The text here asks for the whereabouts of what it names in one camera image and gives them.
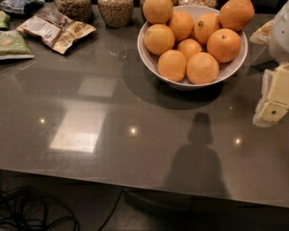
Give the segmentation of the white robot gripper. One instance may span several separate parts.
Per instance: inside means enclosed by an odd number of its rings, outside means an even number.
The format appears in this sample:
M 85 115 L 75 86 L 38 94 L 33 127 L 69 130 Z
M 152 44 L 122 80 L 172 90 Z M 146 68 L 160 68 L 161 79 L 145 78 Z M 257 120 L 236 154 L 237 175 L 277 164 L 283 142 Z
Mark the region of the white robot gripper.
M 277 62 L 289 62 L 289 0 L 274 20 L 266 22 L 251 35 L 250 42 L 258 45 L 269 43 L 270 55 Z M 275 70 L 264 71 L 261 94 L 253 124 L 270 127 L 289 112 L 289 63 L 282 63 Z

